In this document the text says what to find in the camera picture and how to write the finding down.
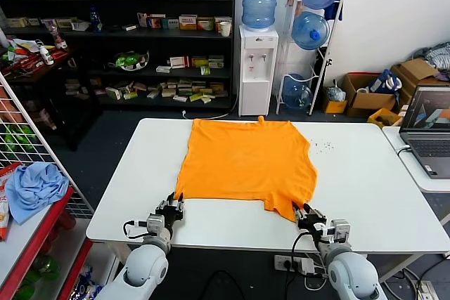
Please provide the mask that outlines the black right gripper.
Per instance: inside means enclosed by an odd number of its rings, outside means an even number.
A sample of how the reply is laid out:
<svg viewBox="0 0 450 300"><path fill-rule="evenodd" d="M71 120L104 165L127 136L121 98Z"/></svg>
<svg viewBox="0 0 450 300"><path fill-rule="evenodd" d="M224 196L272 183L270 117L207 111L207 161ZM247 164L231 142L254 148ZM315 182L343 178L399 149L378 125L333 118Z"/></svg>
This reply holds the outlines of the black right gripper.
<svg viewBox="0 0 450 300"><path fill-rule="evenodd" d="M295 213L297 226L300 230L306 230L312 236L314 242L330 242L325 215L307 203L304 203L304 210L295 202L292 202L292 208Z"/></svg>

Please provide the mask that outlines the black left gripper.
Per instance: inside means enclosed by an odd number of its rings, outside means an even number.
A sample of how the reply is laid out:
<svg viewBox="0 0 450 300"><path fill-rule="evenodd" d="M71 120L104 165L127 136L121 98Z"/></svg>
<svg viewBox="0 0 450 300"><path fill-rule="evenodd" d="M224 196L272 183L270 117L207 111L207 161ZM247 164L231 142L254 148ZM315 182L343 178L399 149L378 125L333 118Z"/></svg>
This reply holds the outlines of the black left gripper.
<svg viewBox="0 0 450 300"><path fill-rule="evenodd" d="M181 193L176 205L172 205L174 201L175 192L167 196L163 203L160 203L156 208L157 215L163 215L165 219L165 228L173 231L173 225L176 221L181 221L184 217L184 194Z"/></svg>

